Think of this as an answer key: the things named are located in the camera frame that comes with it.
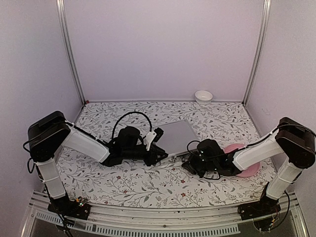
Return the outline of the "aluminium poker case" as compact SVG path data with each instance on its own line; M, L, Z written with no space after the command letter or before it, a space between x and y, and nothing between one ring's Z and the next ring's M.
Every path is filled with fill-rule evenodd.
M163 135L156 145L165 150L168 158L186 154L187 144L198 140L195 131L186 119L158 125L156 128L163 130Z

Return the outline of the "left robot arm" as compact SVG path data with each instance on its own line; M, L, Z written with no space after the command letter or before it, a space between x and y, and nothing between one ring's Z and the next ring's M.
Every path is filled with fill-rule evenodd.
M27 134L23 149L30 154L51 203L62 214L70 214L74 207L53 160L60 147L82 153L106 167L121 164L124 159L140 159L146 166L152 166L168 157L168 153L156 145L163 135L160 128L150 128L145 136L141 136L139 129L127 126L118 135L112 134L110 142L105 142L68 122L60 111L32 124Z

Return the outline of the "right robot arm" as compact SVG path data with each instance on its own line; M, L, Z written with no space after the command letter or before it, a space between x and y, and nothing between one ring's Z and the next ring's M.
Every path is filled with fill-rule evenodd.
M287 159L277 175L265 186L255 205L259 215L266 215L302 171L315 163L315 142L315 132L283 117L278 126L259 141L228 153L215 140L205 139L198 143L196 152L189 152L190 156L182 167L199 178L212 171L217 172L219 177L236 176L254 164L285 154Z

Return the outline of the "floral table mat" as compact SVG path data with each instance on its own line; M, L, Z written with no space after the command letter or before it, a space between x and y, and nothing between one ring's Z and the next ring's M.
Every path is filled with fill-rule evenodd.
M214 139L221 147L234 143L250 144L259 139L248 113L240 103L196 102L108 102L84 106L76 125L93 136L109 141L128 125L142 133L149 125L162 126L185 120L195 132L184 142L192 149L196 141ZM57 168L71 199L85 197L91 203L145 207L188 208L227 205L257 200L274 176L271 160L261 162L251 177L222 177L212 174L201 179L182 168L182 158L168 158L156 166L125 160L105 167L93 159L65 148Z

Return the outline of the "pink plate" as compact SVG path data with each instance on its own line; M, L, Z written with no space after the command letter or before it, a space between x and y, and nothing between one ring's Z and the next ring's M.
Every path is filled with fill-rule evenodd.
M245 147L244 144L239 144L239 143L230 144L224 148L224 153L229 153L229 152L232 152L234 150L240 150L241 148L244 148L244 147ZM260 163L256 163L256 164L248 167L248 169L243 170L241 173L236 174L236 176L241 177L241 178L250 177L250 176L256 174L259 169L260 169Z

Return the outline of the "white bowl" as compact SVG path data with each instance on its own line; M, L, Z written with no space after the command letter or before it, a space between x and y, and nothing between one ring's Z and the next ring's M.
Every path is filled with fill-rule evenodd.
M195 92L195 101L200 105L210 104L213 94L206 90L198 90Z

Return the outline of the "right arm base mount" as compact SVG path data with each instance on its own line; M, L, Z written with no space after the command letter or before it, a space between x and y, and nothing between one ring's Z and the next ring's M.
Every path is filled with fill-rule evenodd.
M244 203L237 207L237 212L242 220L258 218L280 211L278 199L274 200L269 197L263 197L259 201Z

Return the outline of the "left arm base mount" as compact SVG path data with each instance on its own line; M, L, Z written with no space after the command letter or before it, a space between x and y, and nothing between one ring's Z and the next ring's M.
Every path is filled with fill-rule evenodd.
M68 196L58 199L51 199L48 211L60 214L62 216L73 217L77 219L87 220L90 214L91 205L88 204L86 198L78 197L70 200Z

